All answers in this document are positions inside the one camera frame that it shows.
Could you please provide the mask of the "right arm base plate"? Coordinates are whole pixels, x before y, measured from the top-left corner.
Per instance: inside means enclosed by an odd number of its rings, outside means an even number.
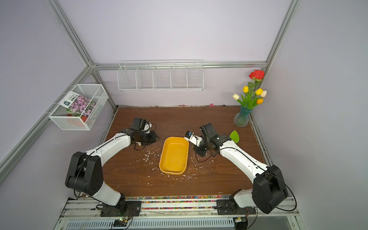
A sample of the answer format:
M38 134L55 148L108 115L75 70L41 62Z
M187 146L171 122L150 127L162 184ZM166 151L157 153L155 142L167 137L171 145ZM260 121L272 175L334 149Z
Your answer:
M237 204L229 199L219 199L216 201L216 206L218 215L254 215L256 214L256 209L254 207L240 208Z

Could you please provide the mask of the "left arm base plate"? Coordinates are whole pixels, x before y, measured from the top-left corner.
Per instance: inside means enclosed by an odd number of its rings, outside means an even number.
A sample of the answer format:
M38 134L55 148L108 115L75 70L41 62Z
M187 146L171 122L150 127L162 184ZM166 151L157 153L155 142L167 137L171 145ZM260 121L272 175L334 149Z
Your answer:
M101 211L101 217L137 217L140 215L141 201L119 201L116 206L107 204L97 205L96 208Z

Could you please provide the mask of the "yellow plastic storage box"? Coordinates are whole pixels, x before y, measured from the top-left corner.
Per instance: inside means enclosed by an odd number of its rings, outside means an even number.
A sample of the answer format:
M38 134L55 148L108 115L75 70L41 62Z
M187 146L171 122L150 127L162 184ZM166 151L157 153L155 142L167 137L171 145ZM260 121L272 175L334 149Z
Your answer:
M181 137L168 137L163 145L159 169L168 175L182 175L187 167L189 142Z

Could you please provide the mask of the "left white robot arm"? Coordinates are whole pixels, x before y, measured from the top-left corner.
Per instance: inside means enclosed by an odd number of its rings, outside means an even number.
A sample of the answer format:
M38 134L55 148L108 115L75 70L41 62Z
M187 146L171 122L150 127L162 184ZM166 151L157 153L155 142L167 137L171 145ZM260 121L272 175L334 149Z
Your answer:
M71 157L65 186L74 192L81 192L105 205L116 207L123 201L123 195L104 182L103 166L121 150L139 145L146 147L159 138L156 125L142 118L134 118L133 124L101 145L86 152L76 152Z

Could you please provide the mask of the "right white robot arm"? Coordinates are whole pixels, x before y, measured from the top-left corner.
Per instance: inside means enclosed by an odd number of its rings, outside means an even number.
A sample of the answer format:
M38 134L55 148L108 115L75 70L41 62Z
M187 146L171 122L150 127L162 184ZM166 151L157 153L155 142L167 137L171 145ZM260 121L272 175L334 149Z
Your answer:
M241 149L233 139L218 134L211 123L200 127L201 136L187 131L185 139L194 144L194 151L204 156L212 151L228 159L240 169L252 182L252 189L240 189L229 200L235 209L255 206L261 212L269 214L274 209L292 212L297 209L297 199L285 183L282 171L276 166L268 166Z

